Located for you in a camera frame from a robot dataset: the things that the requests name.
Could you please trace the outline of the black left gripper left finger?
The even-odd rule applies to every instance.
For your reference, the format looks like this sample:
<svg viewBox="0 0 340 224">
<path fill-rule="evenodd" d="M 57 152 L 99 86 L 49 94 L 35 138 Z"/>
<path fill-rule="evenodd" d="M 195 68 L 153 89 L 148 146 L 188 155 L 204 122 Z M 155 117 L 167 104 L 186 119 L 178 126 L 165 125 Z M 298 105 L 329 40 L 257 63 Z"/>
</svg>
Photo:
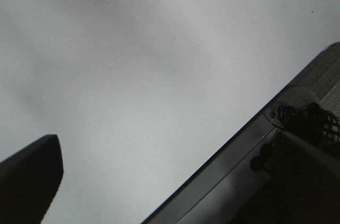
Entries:
<svg viewBox="0 0 340 224">
<path fill-rule="evenodd" d="M 41 223 L 63 179 L 57 135 L 45 135 L 1 162 L 1 223 Z"/>
</svg>

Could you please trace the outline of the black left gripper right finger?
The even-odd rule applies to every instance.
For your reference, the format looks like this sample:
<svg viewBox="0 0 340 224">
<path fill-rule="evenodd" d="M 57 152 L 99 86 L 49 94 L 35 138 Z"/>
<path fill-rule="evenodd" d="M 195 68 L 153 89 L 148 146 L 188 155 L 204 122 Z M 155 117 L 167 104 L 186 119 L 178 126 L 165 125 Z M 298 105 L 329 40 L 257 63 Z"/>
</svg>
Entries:
<svg viewBox="0 0 340 224">
<path fill-rule="evenodd" d="M 232 223 L 339 223 L 339 143 L 320 149 L 280 132 L 270 161 L 272 180 Z"/>
</svg>

